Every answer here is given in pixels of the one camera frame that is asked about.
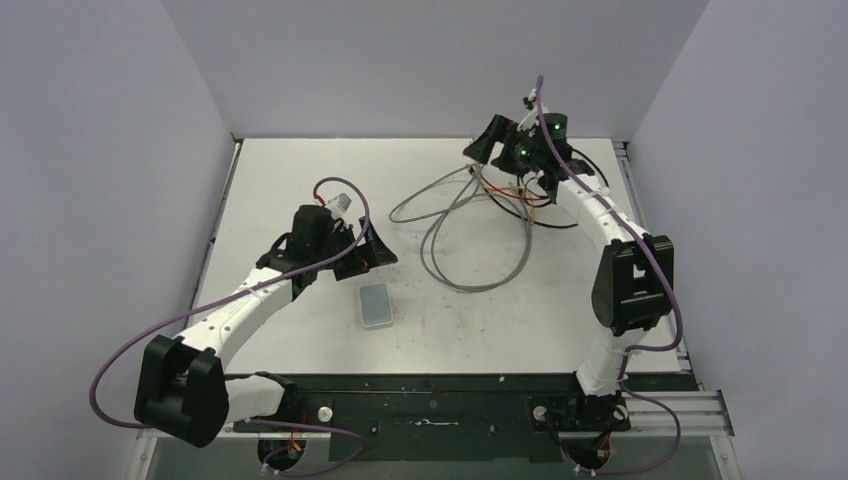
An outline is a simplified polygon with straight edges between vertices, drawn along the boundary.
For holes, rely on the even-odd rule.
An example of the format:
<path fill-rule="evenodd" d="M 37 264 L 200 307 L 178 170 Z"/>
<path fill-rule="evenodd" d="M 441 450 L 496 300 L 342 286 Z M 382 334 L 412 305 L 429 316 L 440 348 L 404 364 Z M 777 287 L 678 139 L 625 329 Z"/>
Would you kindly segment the white network switch box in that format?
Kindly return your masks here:
<path fill-rule="evenodd" d="M 360 318 L 365 329 L 388 327 L 394 322 L 389 287 L 385 283 L 362 286 L 359 289 Z"/>

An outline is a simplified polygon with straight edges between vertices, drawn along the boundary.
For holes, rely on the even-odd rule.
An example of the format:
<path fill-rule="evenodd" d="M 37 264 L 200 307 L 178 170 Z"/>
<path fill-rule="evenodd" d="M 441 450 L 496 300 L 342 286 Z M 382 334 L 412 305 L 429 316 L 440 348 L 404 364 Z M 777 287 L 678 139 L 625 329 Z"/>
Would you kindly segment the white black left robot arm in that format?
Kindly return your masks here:
<path fill-rule="evenodd" d="M 260 417 L 271 429 L 298 416 L 294 382 L 277 374 L 228 374 L 236 353 L 278 311 L 329 270 L 342 281 L 397 263 L 397 255 L 364 218 L 354 232 L 341 207 L 303 205 L 257 260 L 231 300 L 169 338 L 145 346 L 135 419 L 195 447 L 226 425 Z"/>

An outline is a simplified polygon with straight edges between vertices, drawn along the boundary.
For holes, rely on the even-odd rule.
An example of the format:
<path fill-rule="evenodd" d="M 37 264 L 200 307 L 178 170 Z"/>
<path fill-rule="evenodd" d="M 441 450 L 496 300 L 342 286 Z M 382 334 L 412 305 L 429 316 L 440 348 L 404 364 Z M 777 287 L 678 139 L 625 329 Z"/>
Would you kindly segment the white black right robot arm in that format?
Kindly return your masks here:
<path fill-rule="evenodd" d="M 545 198 L 572 215 L 599 253 L 591 306 L 602 330 L 576 371 L 582 390 L 565 402 L 569 421 L 590 428 L 605 415 L 601 396 L 619 391 L 629 357 L 672 310 L 674 247 L 615 203 L 597 164 L 568 142 L 567 121 L 559 113 L 520 122 L 496 115 L 463 154 L 512 176 L 538 174 Z"/>

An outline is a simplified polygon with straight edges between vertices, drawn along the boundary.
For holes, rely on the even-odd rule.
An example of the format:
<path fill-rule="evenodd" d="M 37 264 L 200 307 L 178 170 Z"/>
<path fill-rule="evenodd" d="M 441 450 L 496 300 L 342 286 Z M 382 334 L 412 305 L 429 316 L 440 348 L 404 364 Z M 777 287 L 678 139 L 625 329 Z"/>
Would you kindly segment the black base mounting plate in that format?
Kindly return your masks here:
<path fill-rule="evenodd" d="M 274 447 L 302 455 L 309 434 L 330 439 L 329 458 L 360 461 L 604 461 L 615 433 L 634 432 L 645 407 L 663 420 L 663 394 L 690 393 L 675 374 L 639 374 L 638 396 L 591 397 L 575 375 L 376 374 L 290 376 L 292 390 L 272 414 L 236 424 L 239 433 L 272 434 Z"/>

